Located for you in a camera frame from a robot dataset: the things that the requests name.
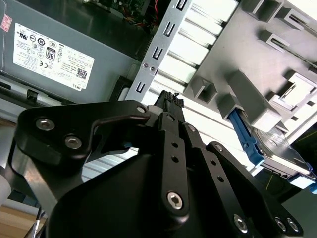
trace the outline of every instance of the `barcode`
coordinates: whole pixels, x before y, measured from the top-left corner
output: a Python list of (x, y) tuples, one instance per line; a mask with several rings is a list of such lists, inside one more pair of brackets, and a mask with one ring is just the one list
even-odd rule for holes
[(81, 79), (86, 79), (86, 77), (87, 77), (87, 72), (84, 71), (84, 70), (82, 70), (82, 69), (80, 69), (80, 68), (78, 68), (78, 69), (77, 69), (76, 77), (81, 78)]

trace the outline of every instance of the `silver screw head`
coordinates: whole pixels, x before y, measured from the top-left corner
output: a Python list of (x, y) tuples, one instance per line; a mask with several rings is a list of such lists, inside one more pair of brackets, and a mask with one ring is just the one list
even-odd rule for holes
[(169, 192), (167, 194), (167, 200), (170, 205), (176, 210), (180, 210), (183, 207), (182, 198), (175, 192)]
[(296, 232), (299, 231), (298, 226), (293, 222), (292, 219), (287, 218), (287, 222), (291, 226), (291, 228), (293, 228), (294, 231), (296, 231)]
[(65, 139), (65, 145), (68, 148), (75, 150), (75, 149), (80, 148), (82, 143), (81, 143), (81, 140), (79, 138), (77, 138), (76, 136), (68, 136)]
[(138, 110), (139, 112), (141, 112), (141, 113), (145, 113), (145, 112), (146, 112), (145, 109), (142, 108), (142, 107), (137, 107), (137, 110)]
[(41, 118), (35, 122), (35, 125), (40, 130), (50, 131), (55, 128), (54, 122), (49, 119)]
[(192, 126), (192, 125), (188, 125), (188, 128), (192, 131), (192, 132), (195, 132), (196, 129)]
[(281, 228), (282, 231), (286, 231), (286, 226), (282, 223), (282, 221), (278, 218), (275, 217), (275, 222), (278, 224), (278, 226)]
[(242, 233), (247, 233), (248, 232), (248, 227), (245, 221), (237, 214), (233, 215), (233, 221), (236, 227), (242, 232)]
[(221, 152), (223, 151), (223, 148), (220, 145), (215, 145), (215, 147)]

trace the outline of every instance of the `power supply label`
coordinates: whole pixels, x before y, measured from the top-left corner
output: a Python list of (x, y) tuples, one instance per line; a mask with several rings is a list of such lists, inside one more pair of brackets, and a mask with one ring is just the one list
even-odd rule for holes
[(13, 63), (77, 91), (86, 89), (95, 59), (15, 24)]

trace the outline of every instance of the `black metal bracket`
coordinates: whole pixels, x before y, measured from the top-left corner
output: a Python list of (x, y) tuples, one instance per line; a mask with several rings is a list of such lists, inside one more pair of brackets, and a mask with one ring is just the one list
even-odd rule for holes
[(264, 237), (303, 237), (303, 228), (296, 219), (224, 146), (211, 142), (207, 150), (218, 157), (243, 210)]
[(33, 108), (20, 114), (15, 141), (31, 158), (71, 173), (90, 156), (97, 127), (106, 127), (109, 137), (122, 124), (145, 124), (149, 118), (135, 101)]
[[(162, 92), (159, 115), (135, 101), (21, 114), (11, 166), (49, 211), (49, 238), (303, 237), (221, 144), (206, 147), (176, 96)], [(130, 147), (137, 156), (81, 184), (89, 158)]]

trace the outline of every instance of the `regulatory label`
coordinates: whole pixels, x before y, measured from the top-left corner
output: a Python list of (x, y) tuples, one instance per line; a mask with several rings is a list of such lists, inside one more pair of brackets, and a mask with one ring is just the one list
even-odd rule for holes
[(81, 91), (95, 59), (58, 41), (15, 24), (13, 63)]
[(8, 32), (10, 29), (11, 23), (12, 23), (12, 18), (5, 14), (3, 16), (0, 28), (4, 31)]

